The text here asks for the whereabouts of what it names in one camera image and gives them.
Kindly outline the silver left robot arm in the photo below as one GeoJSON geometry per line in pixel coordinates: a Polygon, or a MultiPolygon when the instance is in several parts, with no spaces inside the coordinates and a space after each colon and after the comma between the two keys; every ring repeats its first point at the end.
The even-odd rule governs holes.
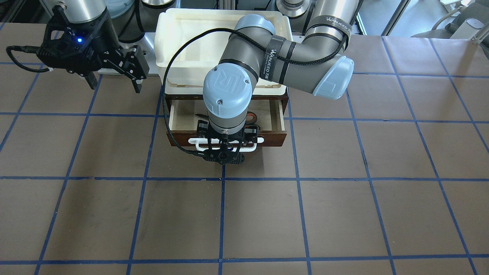
{"type": "Polygon", "coordinates": [[[198,138],[207,138],[211,146],[213,139],[229,142],[243,132],[259,79],[326,99],[342,97],[354,67],[344,51],[361,5],[361,0],[319,0],[315,5],[281,0],[281,11],[311,9],[302,42],[279,36],[261,15],[240,18],[219,63],[203,80],[208,123],[199,121],[198,138]]]}

